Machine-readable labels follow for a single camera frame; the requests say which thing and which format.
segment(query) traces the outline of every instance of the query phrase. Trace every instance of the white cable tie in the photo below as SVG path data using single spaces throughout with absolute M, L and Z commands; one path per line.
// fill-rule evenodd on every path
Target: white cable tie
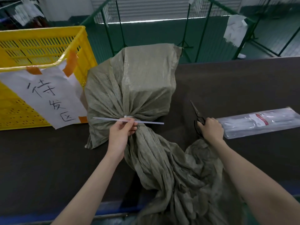
M 109 118 L 109 117 L 93 117 L 94 119 L 101 119 L 101 120 L 107 120 L 107 121 L 124 121 L 124 122 L 129 122 L 129 120 L 120 120 L 116 118 Z M 155 121 L 134 121 L 137 123 L 148 123 L 148 124 L 160 124 L 163 125 L 164 122 L 155 122 Z

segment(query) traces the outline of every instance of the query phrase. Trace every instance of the orange tape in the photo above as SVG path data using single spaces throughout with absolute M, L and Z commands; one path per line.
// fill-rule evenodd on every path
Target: orange tape
M 86 116 L 84 117 L 78 117 L 80 120 L 80 123 L 88 123 L 88 118 Z
M 74 72 L 74 69 L 77 66 L 77 59 L 78 59 L 78 57 L 77 57 L 76 52 L 71 50 L 69 52 L 69 56 L 67 58 L 67 65 L 63 69 L 63 72 L 65 73 L 65 75 L 67 77 L 69 77 Z
M 34 66 L 26 66 L 27 72 L 31 73 L 32 75 L 42 75 L 42 72 L 38 67 Z

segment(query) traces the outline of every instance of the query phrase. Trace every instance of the scissor blade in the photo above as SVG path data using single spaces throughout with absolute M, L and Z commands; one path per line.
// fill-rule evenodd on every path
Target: scissor blade
M 190 100 L 190 102 L 191 102 L 191 104 L 192 104 L 192 106 L 193 106 L 193 108 L 194 108 L 194 111 L 195 111 L 197 117 L 200 117 L 200 113 L 199 113 L 199 111 L 197 110 L 197 108 L 196 108 L 196 106 L 194 105 L 194 103 L 192 102 L 192 100 Z

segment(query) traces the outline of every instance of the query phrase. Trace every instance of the green floor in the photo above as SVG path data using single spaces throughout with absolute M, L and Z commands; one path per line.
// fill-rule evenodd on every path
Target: green floor
M 208 21 L 203 43 L 197 62 L 216 62 L 231 60 L 237 47 L 225 42 L 223 38 L 228 16 L 211 17 Z M 256 41 L 274 52 L 279 52 L 298 28 L 300 14 L 293 14 L 282 19 L 263 19 L 255 30 Z M 185 41 L 193 48 L 185 49 L 188 57 L 183 55 L 179 63 L 195 62 L 197 49 L 203 31 L 205 18 L 190 19 Z M 122 24 L 125 43 L 127 46 L 147 45 L 155 43 L 174 43 L 178 45 L 183 38 L 185 20 L 170 20 L 147 23 Z M 111 44 L 115 53 L 123 46 L 119 24 L 109 24 Z M 88 38 L 98 63 L 112 56 L 105 26 L 89 24 L 86 26 Z M 261 47 L 247 42 L 242 49 L 247 59 L 269 58 L 274 55 Z M 300 55 L 300 33 L 294 38 L 282 56 Z

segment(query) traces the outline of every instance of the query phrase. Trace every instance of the black table surface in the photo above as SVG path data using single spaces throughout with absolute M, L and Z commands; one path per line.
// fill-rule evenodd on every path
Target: black table surface
M 159 118 L 164 125 L 151 127 L 185 149 L 197 137 L 189 100 L 206 117 L 287 106 L 300 113 L 299 69 L 300 57 L 179 65 L 170 113 Z M 107 150 L 107 143 L 95 150 L 85 149 L 88 135 L 88 124 L 58 130 L 43 127 L 1 131 L 0 215 L 49 213 L 66 206 Z M 295 128 L 227 143 L 276 181 L 299 180 L 299 136 L 300 128 Z M 135 172 L 123 160 L 103 201 L 134 199 L 141 189 Z

